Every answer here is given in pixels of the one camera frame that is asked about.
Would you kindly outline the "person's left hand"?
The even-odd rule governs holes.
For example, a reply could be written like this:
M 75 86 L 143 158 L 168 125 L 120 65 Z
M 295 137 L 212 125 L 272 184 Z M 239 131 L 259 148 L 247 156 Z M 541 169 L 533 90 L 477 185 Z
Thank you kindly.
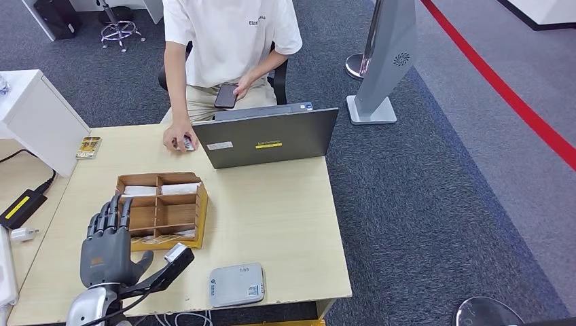
M 236 100 L 239 101 L 246 96 L 247 92 L 249 91 L 249 88 L 252 86 L 254 81 L 255 78 L 252 76 L 252 74 L 246 74 L 239 79 L 237 87 L 233 91 Z

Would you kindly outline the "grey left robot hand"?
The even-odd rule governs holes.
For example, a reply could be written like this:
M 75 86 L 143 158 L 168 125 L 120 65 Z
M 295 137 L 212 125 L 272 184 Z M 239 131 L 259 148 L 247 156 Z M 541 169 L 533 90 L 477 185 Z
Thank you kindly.
M 121 194 L 116 194 L 104 203 L 88 224 L 79 268 L 82 284 L 87 288 L 103 283 L 134 286 L 154 260 L 153 251 L 145 251 L 137 262 L 131 260 L 129 226 L 132 199 L 121 204 L 121 197 Z

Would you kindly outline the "person's right hand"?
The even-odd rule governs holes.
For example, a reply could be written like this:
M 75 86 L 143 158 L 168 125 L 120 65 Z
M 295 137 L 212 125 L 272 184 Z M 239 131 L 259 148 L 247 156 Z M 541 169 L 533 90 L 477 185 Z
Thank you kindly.
M 198 149 L 198 138 L 189 120 L 173 121 L 164 131 L 164 146 L 171 151 L 187 152 Z

